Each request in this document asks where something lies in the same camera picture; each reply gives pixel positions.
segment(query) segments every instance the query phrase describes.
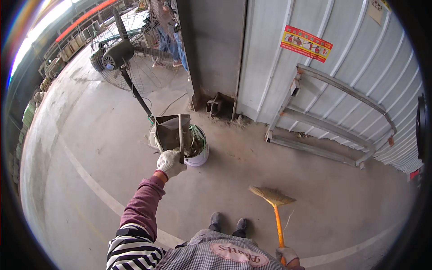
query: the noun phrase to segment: fan guard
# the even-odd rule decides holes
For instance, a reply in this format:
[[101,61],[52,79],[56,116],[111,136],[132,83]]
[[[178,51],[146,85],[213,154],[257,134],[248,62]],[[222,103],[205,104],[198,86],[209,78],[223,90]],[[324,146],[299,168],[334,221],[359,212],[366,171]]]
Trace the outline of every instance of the fan guard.
[[[116,10],[113,10],[113,18],[110,20],[114,21],[115,13]],[[115,57],[104,57],[109,48],[123,39],[129,40],[134,52],[126,63],[126,69],[138,92],[149,93],[167,86],[181,67],[177,66],[181,59],[178,54],[178,46],[181,46],[180,32],[175,35],[176,29],[166,19],[166,14],[161,19],[155,16],[155,12],[135,8],[120,18],[123,25],[118,27],[115,21],[108,25],[102,24],[103,31],[92,40],[90,61],[94,68],[108,83],[131,91],[124,78],[114,70],[117,69]]]

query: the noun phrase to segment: broom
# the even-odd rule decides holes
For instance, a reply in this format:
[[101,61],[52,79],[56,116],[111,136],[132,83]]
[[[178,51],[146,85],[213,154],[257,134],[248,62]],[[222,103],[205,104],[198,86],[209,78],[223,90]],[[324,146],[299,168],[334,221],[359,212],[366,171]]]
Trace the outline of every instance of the broom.
[[[276,215],[277,233],[279,235],[279,247],[284,248],[285,242],[283,240],[282,225],[280,224],[279,211],[277,210],[277,207],[281,205],[293,203],[296,201],[296,199],[283,195],[277,189],[272,189],[268,187],[249,187],[249,190],[256,195],[263,197],[267,202],[269,202],[273,206],[274,213]],[[284,257],[282,257],[280,262],[284,266],[286,265],[286,261]]]

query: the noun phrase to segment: white bucket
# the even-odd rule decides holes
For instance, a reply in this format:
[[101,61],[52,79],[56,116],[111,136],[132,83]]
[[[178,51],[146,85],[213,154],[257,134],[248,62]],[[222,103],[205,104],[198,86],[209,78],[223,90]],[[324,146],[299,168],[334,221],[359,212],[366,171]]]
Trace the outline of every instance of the white bucket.
[[[204,131],[199,126],[197,126],[197,128],[199,129],[201,134],[204,136],[204,138],[206,138]],[[199,153],[196,156],[193,156],[190,158],[185,157],[184,162],[189,166],[198,167],[198,166],[201,166],[202,164],[206,163],[208,158],[209,158],[209,146],[208,146],[207,140],[206,140],[206,145],[204,146],[204,150],[201,151],[201,153]]]
[[[197,126],[197,128],[199,129],[199,131],[201,132],[201,134],[205,138],[206,135],[204,134],[204,131],[199,126]],[[150,130],[150,135],[149,135],[149,142],[150,142],[150,145],[152,145],[152,146],[156,146],[154,136],[155,136],[155,127],[153,126],[152,129]],[[208,158],[209,158],[209,146],[208,146],[207,140],[206,140],[206,145],[204,147],[204,150],[201,151],[201,153],[199,153],[196,156],[193,156],[190,158],[185,157],[184,162],[189,166],[198,167],[198,166],[201,166],[202,164],[206,163]]]

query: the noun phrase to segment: corrugated metal wall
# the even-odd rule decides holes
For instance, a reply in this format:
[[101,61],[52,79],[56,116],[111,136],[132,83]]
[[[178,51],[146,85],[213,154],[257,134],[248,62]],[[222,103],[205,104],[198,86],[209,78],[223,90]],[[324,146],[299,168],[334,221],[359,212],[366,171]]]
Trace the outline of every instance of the corrugated metal wall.
[[[368,14],[369,0],[251,0],[236,112],[270,123],[282,105],[298,63],[327,73],[383,105],[397,126],[395,144],[374,157],[404,172],[421,166],[416,148],[417,96],[422,78],[413,49],[397,17],[383,9],[381,25]],[[280,48],[285,25],[333,44],[325,63]],[[378,145],[391,129],[368,105],[317,79],[303,76],[289,108],[331,121]],[[291,118],[277,127],[362,147]]]

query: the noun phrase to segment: red sign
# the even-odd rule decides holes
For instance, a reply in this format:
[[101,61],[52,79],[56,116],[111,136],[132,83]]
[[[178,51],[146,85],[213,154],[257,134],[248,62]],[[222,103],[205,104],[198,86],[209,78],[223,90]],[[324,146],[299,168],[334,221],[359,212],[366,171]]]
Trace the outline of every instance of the red sign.
[[292,26],[285,26],[282,48],[325,62],[333,44]]

